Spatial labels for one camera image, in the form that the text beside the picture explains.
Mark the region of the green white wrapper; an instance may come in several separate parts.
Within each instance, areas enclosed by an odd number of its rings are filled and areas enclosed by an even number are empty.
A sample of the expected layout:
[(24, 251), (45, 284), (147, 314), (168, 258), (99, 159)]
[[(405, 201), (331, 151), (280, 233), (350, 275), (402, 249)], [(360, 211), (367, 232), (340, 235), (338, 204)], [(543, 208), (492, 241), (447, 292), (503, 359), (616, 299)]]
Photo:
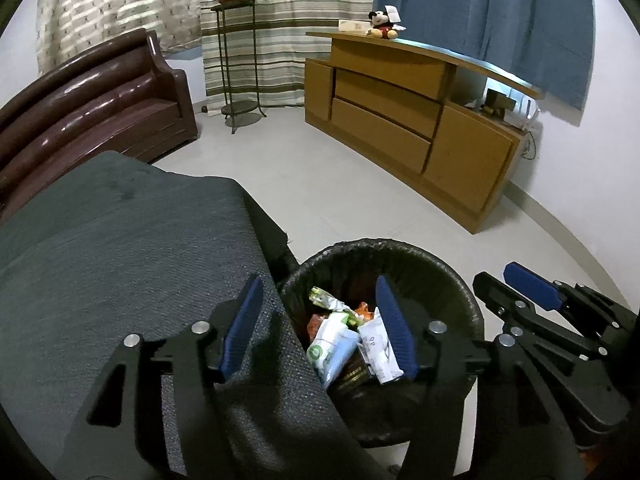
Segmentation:
[(332, 313), (322, 323), (314, 341), (307, 349), (307, 359), (320, 378), (320, 366), (326, 358), (328, 348), (332, 346), (338, 334), (350, 330), (346, 313)]

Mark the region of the dark brown cigarette pack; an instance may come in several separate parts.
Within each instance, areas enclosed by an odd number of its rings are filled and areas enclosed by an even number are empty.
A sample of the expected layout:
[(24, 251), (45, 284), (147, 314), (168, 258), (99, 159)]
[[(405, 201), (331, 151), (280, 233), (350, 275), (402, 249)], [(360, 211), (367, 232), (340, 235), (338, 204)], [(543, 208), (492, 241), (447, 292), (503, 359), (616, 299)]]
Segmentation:
[(349, 394), (368, 382), (372, 373), (359, 349), (348, 359), (341, 373), (332, 382), (333, 390), (338, 394)]

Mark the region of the black trash bin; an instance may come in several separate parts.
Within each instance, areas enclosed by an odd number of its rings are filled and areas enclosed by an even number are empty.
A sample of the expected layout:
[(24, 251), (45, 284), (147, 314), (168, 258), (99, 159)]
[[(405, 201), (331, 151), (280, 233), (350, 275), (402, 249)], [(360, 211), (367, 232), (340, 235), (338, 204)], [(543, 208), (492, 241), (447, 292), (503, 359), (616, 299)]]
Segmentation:
[[(447, 332), (483, 340), (480, 306), (463, 278), (444, 260), (426, 250), (389, 238), (363, 238), (337, 243), (300, 264), (281, 287), (281, 299), (304, 348), (311, 344), (306, 325), (326, 310), (309, 300), (320, 287), (352, 309), (362, 302), (382, 310), (378, 279), (386, 278), (394, 295), (406, 300), (407, 326), (421, 335), (428, 322), (439, 320)], [(372, 378), (349, 394), (328, 393), (350, 434), (363, 448), (407, 442), (426, 393), (426, 383), (401, 376), (381, 385)]]

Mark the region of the Mickey Mouse plush toy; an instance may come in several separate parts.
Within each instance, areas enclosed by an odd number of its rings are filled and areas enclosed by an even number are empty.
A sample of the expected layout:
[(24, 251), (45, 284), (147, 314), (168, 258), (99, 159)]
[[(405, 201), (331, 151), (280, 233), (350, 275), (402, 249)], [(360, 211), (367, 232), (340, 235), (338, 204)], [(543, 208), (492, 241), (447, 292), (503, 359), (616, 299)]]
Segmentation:
[(371, 11), (368, 15), (370, 27), (366, 35), (373, 38), (396, 39), (406, 28), (396, 6), (384, 6), (383, 10)]

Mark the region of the red plastic bag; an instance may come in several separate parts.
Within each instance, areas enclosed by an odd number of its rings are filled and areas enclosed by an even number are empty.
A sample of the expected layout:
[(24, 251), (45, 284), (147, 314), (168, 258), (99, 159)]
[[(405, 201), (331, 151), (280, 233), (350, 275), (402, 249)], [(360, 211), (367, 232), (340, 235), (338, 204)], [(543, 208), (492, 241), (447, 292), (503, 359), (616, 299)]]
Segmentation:
[(322, 323), (328, 318), (326, 314), (313, 314), (309, 322), (306, 325), (306, 331), (308, 335), (309, 342), (313, 342), (314, 338), (316, 338), (319, 328)]

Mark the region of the yellow snack wrapper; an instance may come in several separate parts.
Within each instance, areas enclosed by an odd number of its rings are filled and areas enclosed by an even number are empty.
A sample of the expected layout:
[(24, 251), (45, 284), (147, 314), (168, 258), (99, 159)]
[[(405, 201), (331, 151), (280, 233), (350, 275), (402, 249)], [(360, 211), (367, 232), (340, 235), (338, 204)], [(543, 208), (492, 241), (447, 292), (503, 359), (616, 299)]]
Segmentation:
[(352, 326), (360, 326), (364, 323), (364, 317), (352, 310), (343, 301), (338, 300), (320, 287), (313, 287), (309, 293), (309, 300), (317, 307), (337, 313), (346, 313), (347, 323)]

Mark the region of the small box on cabinet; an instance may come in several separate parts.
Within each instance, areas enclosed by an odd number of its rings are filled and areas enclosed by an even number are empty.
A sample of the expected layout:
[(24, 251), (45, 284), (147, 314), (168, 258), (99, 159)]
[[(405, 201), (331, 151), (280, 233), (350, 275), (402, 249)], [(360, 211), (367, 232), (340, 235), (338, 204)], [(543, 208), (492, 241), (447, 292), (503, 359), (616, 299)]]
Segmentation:
[(371, 23), (367, 21), (339, 20), (337, 31), (342, 34), (367, 36), (371, 29)]

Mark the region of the beige patterned curtain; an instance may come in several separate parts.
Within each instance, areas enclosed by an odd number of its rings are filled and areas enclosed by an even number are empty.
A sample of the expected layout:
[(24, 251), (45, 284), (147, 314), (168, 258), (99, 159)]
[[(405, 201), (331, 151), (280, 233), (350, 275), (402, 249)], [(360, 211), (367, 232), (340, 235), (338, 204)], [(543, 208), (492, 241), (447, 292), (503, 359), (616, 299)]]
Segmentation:
[(200, 0), (38, 0), (37, 61), (40, 73), (126, 32), (156, 32), (163, 51), (174, 53), (201, 39)]

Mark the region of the light blue toothpaste box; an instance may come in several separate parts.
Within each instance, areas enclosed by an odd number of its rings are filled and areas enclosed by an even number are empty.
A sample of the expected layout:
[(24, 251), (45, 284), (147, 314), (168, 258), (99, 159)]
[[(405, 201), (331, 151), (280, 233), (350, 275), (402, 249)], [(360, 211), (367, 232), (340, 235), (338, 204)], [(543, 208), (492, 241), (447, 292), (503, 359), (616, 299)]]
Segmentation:
[(328, 348), (326, 358), (320, 366), (322, 387), (327, 389), (341, 373), (347, 361), (352, 357), (360, 341), (360, 336), (353, 330), (338, 334), (334, 343)]

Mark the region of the white printed tube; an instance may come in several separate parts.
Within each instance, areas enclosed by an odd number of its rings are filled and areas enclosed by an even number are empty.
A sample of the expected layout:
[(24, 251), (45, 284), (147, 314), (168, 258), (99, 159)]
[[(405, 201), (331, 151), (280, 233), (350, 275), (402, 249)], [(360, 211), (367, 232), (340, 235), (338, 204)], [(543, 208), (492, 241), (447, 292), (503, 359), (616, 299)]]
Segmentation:
[(404, 372), (397, 363), (380, 310), (375, 309), (372, 320), (358, 327), (358, 334), (364, 362), (378, 382), (383, 385), (401, 378)]

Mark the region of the blue curtain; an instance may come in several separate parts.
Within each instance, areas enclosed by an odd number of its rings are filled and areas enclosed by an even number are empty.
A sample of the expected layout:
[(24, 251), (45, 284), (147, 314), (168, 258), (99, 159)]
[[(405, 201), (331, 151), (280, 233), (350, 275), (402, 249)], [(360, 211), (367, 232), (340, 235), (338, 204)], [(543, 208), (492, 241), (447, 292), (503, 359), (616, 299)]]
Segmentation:
[(375, 0), (406, 39), (494, 64), (580, 110), (590, 83), (593, 0)]

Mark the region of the orange plastic bag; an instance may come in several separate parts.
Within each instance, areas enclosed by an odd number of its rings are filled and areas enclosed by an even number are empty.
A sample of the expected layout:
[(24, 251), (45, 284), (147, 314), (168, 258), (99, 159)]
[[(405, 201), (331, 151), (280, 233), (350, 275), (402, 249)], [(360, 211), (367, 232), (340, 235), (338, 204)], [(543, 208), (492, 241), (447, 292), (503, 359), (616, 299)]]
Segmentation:
[(355, 309), (358, 320), (361, 323), (367, 323), (374, 319), (374, 313), (370, 310), (369, 305), (366, 302), (362, 302)]

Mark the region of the wooden sideboard cabinet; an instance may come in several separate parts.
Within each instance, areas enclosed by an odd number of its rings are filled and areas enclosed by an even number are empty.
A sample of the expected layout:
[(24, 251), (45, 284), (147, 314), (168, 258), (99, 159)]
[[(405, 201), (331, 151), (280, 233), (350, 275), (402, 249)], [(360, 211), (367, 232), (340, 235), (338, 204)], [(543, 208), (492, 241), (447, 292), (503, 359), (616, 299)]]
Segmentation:
[(306, 58), (305, 119), (398, 178), (472, 234), (518, 164), (525, 134), (485, 106), (488, 80), (539, 89), (475, 58), (403, 39), (330, 32)]

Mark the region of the dark picture frame on shelf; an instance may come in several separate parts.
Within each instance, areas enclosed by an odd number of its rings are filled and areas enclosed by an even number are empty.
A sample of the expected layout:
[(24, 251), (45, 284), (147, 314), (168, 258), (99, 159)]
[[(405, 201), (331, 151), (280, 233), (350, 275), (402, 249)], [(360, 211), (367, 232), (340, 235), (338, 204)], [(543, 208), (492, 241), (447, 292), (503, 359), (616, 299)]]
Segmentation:
[(488, 89), (482, 110), (485, 113), (503, 119), (506, 116), (506, 112), (513, 112), (516, 101), (509, 98), (504, 93), (501, 93), (494, 89)]

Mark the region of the striped curtain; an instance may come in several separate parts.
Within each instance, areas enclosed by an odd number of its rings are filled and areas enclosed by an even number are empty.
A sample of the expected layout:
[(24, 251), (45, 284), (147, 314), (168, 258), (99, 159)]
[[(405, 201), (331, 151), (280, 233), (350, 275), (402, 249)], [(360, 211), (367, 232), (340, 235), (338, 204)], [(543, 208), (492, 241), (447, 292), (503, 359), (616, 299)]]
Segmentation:
[[(363, 21), (373, 0), (255, 0), (258, 74), (262, 106), (304, 104), (305, 61), (324, 58), (329, 40), (318, 32), (335, 32), (339, 20)], [(201, 0), (201, 33), (207, 111), (220, 113), (224, 105), (218, 58), (216, 0)], [(237, 29), (229, 36), (231, 52), (250, 50), (250, 9), (231, 11), (229, 24)]]

